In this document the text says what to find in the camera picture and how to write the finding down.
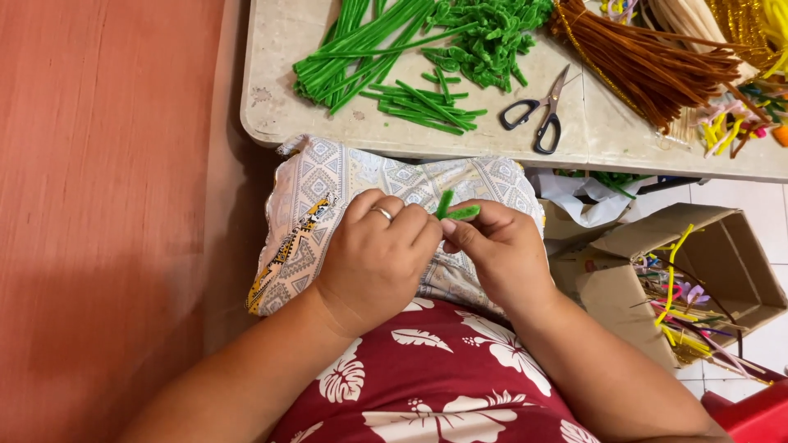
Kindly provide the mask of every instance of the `scissor handle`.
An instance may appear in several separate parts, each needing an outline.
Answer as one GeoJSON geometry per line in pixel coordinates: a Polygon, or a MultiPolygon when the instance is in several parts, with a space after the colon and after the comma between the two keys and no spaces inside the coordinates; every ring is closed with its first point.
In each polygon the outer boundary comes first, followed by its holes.
{"type": "Polygon", "coordinates": [[[523,123],[526,123],[528,121],[528,118],[531,116],[531,114],[535,110],[537,110],[537,108],[539,108],[539,106],[541,106],[541,104],[542,103],[539,100],[534,100],[534,99],[520,100],[519,102],[515,102],[511,106],[506,108],[505,110],[501,111],[501,113],[498,115],[498,119],[500,120],[500,123],[504,126],[504,128],[506,128],[507,131],[511,131],[512,129],[517,128],[518,126],[522,125],[523,123]],[[528,105],[528,106],[530,106],[530,108],[519,119],[517,119],[513,123],[510,123],[506,119],[506,113],[509,112],[510,110],[514,109],[515,107],[522,106],[522,105],[528,105]]]}
{"type": "Polygon", "coordinates": [[[550,155],[553,152],[556,152],[556,148],[558,147],[558,140],[560,139],[561,139],[561,120],[558,119],[558,114],[551,113],[547,117],[545,117],[545,123],[542,125],[541,128],[539,128],[539,132],[537,132],[537,141],[536,143],[533,144],[533,150],[538,152],[539,154],[550,155]],[[556,130],[556,135],[552,138],[552,147],[548,151],[541,146],[541,141],[542,139],[544,139],[550,124],[554,126],[554,129],[556,130]]]}

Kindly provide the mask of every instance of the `table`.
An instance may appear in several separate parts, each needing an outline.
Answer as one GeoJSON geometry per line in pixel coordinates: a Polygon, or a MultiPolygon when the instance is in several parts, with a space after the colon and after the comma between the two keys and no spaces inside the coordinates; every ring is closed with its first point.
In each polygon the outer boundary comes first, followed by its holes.
{"type": "MultiPolygon", "coordinates": [[[[526,166],[660,173],[686,177],[717,177],[788,183],[788,149],[770,136],[753,140],[735,160],[728,154],[703,158],[699,143],[678,147],[661,140],[656,130],[620,102],[573,49],[559,44],[546,29],[536,33],[537,45],[519,56],[520,69],[529,81],[520,87],[512,79],[513,92],[496,87],[480,89],[463,78],[450,85],[453,93],[470,92],[459,100],[466,110],[485,108],[478,129],[454,136],[404,121],[378,111],[377,101],[356,97],[336,115],[324,107],[296,96],[292,64],[318,47],[327,27],[339,12],[339,2],[314,0],[252,0],[240,116],[244,128],[263,146],[273,146],[301,133],[340,140],[348,147],[376,154],[406,158],[461,158],[486,154],[503,155],[526,166]],[[516,100],[541,99],[558,74],[571,65],[559,102],[561,141],[555,154],[533,152],[541,115],[525,125],[506,131],[497,114],[516,100]]],[[[444,42],[430,46],[442,46],[444,42]]],[[[421,78],[433,64],[418,51],[406,51],[385,83],[402,80],[430,89],[421,78]]]]}

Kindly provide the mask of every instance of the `scissors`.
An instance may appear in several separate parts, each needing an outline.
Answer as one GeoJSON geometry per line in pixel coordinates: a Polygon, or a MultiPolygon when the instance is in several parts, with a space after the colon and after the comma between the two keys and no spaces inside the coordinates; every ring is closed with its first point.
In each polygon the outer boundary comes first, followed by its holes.
{"type": "Polygon", "coordinates": [[[539,132],[537,132],[537,141],[533,144],[533,150],[539,154],[552,154],[553,152],[556,152],[556,148],[558,147],[558,141],[561,138],[561,120],[559,120],[556,111],[558,110],[558,99],[561,96],[561,89],[563,88],[564,83],[567,81],[569,66],[570,65],[567,65],[567,67],[564,68],[563,71],[558,75],[558,79],[556,79],[556,83],[553,85],[550,95],[544,97],[542,100],[526,99],[515,102],[498,116],[500,123],[504,126],[504,128],[506,128],[507,131],[511,131],[523,123],[526,123],[528,118],[535,110],[538,110],[542,106],[548,105],[548,113],[545,115],[545,119],[541,122],[541,127],[539,128],[539,132]],[[506,119],[506,113],[516,106],[521,105],[528,105],[530,106],[530,109],[525,114],[523,114],[522,117],[517,119],[517,121],[510,123],[506,119]],[[550,125],[553,125],[553,128],[556,130],[556,136],[553,138],[552,147],[550,150],[546,150],[541,146],[541,141],[545,137],[548,126],[550,125]]]}

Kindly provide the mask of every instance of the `red chair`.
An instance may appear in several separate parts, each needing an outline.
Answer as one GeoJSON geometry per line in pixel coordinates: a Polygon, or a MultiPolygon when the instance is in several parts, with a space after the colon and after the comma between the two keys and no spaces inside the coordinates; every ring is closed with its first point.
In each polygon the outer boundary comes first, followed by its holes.
{"type": "Polygon", "coordinates": [[[707,391],[701,403],[736,443],[788,443],[788,379],[738,403],[707,391]]]}

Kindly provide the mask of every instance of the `orange wall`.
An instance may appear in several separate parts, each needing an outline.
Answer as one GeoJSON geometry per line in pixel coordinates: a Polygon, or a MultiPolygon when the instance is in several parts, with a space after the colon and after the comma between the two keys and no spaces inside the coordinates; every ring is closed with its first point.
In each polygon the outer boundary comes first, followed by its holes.
{"type": "Polygon", "coordinates": [[[0,0],[0,441],[110,441],[201,355],[223,0],[0,0]]]}

